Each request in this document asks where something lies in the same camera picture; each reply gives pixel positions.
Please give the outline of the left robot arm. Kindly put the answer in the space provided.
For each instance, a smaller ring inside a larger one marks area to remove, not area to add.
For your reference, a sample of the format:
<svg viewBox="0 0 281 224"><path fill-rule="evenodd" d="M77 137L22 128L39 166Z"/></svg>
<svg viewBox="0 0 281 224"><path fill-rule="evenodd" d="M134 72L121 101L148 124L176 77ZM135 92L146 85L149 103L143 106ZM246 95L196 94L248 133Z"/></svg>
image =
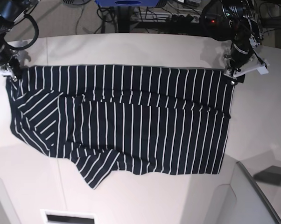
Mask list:
<svg viewBox="0 0 281 224"><path fill-rule="evenodd" d="M210 9L217 3L217 0L210 1L203 8L199 21L204 32L212 39L231 41L230 53L224 58L227 61L226 73L233 76L256 55L255 49L260 46L263 33L250 0L221 0L223 18L208 18Z"/></svg>

